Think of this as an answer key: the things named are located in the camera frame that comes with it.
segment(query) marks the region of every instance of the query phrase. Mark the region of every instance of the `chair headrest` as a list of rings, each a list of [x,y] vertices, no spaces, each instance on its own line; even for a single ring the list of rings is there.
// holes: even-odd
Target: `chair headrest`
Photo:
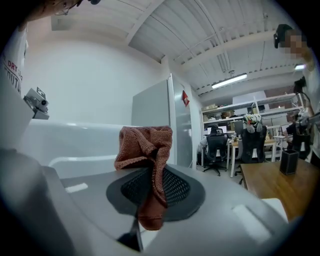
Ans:
[[[211,128],[210,136],[221,136],[224,135],[224,131],[221,128]]]

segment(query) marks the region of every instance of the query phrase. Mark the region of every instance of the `white desk leg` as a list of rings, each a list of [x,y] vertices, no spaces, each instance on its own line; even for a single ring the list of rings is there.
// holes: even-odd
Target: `white desk leg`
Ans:
[[[276,160],[276,143],[272,144],[272,156],[271,156],[271,162],[274,162]]]
[[[231,166],[231,175],[230,178],[234,177],[234,172],[235,172],[235,160],[236,160],[236,147],[232,147],[232,166]]]
[[[205,154],[205,148],[203,147],[201,150],[201,166],[204,166],[204,154]]]
[[[281,158],[282,158],[282,149],[284,148],[284,139],[282,138],[281,139],[281,145],[280,145],[280,161],[281,161]]]
[[[226,169],[228,170],[229,168],[229,160],[230,160],[230,143],[228,143],[228,149],[226,153]]]

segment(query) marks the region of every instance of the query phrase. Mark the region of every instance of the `black office chair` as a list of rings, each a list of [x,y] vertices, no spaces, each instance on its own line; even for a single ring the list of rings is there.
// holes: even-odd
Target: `black office chair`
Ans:
[[[210,165],[210,167],[205,169],[203,172],[214,169],[218,173],[218,176],[220,176],[220,171],[218,169],[224,169],[225,172],[227,171],[226,167],[222,167],[217,163],[221,163],[226,159],[226,148],[228,139],[223,134],[222,129],[218,130],[216,133],[211,133],[206,137],[206,140],[208,142],[208,152],[206,154],[206,158],[212,163],[212,165]],[[217,150],[220,151],[220,156],[217,156]]]
[[[257,161],[258,163],[263,163],[266,159],[265,154],[265,140],[267,135],[267,127],[265,125],[262,126],[262,131],[254,133],[250,133],[247,129],[243,129],[241,133],[242,138],[242,155],[241,162],[244,164],[251,164],[253,162],[252,155],[254,153],[254,149],[256,149]],[[241,171],[236,171],[234,176],[241,174]]]

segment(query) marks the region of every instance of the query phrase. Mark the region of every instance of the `brown towel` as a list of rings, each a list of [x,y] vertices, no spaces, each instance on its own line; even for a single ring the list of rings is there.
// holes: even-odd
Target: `brown towel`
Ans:
[[[152,192],[138,210],[138,219],[146,230],[159,230],[167,208],[163,190],[163,169],[170,155],[172,130],[168,126],[126,127],[119,134],[120,149],[114,167],[153,166]]]

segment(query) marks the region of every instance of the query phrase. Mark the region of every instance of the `white ceiling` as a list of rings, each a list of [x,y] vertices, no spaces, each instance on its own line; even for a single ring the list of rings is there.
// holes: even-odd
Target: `white ceiling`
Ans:
[[[294,24],[271,0],[85,0],[51,23],[106,35],[158,62],[167,56],[206,101],[210,85],[230,71],[251,80],[292,73],[300,63],[273,46],[277,26]]]

